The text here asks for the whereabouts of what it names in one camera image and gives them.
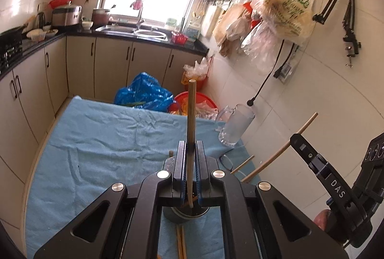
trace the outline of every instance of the cutting board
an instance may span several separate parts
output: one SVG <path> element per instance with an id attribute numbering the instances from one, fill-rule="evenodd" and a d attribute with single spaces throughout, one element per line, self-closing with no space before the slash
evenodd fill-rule
<path id="1" fill-rule="evenodd" d="M 215 29 L 216 23 L 220 15 L 223 13 L 223 9 L 219 6 L 209 5 L 205 11 L 204 19 L 201 23 L 201 34 L 204 37 L 210 38 L 212 32 Z"/>

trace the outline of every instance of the kitchen sink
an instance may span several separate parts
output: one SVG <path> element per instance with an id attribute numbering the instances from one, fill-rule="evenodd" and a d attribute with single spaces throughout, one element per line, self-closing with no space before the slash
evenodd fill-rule
<path id="1" fill-rule="evenodd" d="M 168 41 L 167 35 L 160 31 L 145 30 L 145 29 L 135 30 L 132 27 L 126 27 L 126 26 L 106 25 L 106 26 L 97 28 L 96 31 L 103 31 L 107 33 L 115 33 L 115 34 L 121 34 L 121 35 L 127 35 L 127 36 L 137 36 L 137 37 L 142 37 L 147 39 L 154 39 L 157 41 L 165 41 L 165 42 Z"/>

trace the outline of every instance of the blue tablecloth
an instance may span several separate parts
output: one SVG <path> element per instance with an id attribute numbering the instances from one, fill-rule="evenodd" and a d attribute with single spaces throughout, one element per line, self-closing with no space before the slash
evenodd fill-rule
<path id="1" fill-rule="evenodd" d="M 26 210 L 28 258 L 115 182 L 140 183 L 186 140 L 187 118 L 74 98 L 54 128 L 36 168 Z M 206 156 L 226 153 L 236 167 L 248 153 L 222 145 L 213 121 L 196 120 Z M 252 163 L 242 169 L 249 173 Z M 158 253 L 176 259 L 175 225 L 162 217 Z M 220 209 L 185 224 L 189 259 L 224 258 Z"/>

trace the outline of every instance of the faucet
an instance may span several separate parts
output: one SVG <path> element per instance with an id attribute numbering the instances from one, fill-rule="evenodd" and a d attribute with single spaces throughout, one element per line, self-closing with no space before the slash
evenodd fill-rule
<path id="1" fill-rule="evenodd" d="M 138 16 L 139 20 L 136 23 L 136 30 L 139 30 L 141 24 L 145 22 L 145 19 L 141 17 L 141 14 L 143 13 L 143 6 L 144 6 L 143 0 L 135 0 L 135 2 L 133 2 L 130 6 L 131 8 L 133 7 L 134 10 L 139 10 L 139 16 Z"/>

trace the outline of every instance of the wooden stick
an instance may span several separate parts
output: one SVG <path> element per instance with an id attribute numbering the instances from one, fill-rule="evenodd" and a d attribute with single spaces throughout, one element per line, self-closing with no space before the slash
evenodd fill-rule
<path id="1" fill-rule="evenodd" d="M 180 226 L 178 224 L 176 225 L 176 235 L 177 235 L 177 250 L 178 250 L 178 254 L 179 254 L 179 259 L 183 259 L 181 231 L 180 231 Z"/>
<path id="2" fill-rule="evenodd" d="M 192 199 L 193 202 L 194 202 L 194 201 L 197 201 L 197 200 L 198 200 L 198 197 L 197 197 L 197 196 L 194 196 L 193 199 Z M 184 203 L 184 205 L 182 205 L 182 206 L 180 207 L 180 209 L 185 208 L 185 207 L 187 207 L 188 205 L 189 205 L 189 202 L 186 202 L 186 203 Z"/>
<path id="3" fill-rule="evenodd" d="M 255 158 L 254 155 L 252 155 L 251 157 L 249 157 L 248 159 L 245 160 L 244 163 L 242 163 L 241 165 L 239 165 L 237 168 L 233 169 L 231 171 L 231 174 L 234 174 L 236 172 L 238 172 L 240 169 L 242 169 L 246 164 L 248 164 L 253 158 Z"/>
<path id="4" fill-rule="evenodd" d="M 303 133 L 306 128 L 313 122 L 313 120 L 317 117 L 318 113 L 314 113 L 312 117 L 300 128 L 297 133 Z M 268 167 L 277 157 L 279 157 L 290 145 L 290 141 L 286 142 L 273 156 L 270 157 L 267 161 L 263 162 L 258 168 L 252 171 L 248 176 L 241 180 L 241 182 L 248 183 L 256 176 L 258 173 L 263 171 L 266 167 Z"/>
<path id="5" fill-rule="evenodd" d="M 184 227 L 181 226 L 181 246 L 183 249 L 183 259 L 187 259 L 187 248 L 186 248 L 186 236 L 184 235 Z"/>
<path id="6" fill-rule="evenodd" d="M 188 118 L 187 118 L 187 192 L 188 204 L 193 208 L 193 162 L 195 158 L 196 129 L 196 81 L 188 82 Z"/>

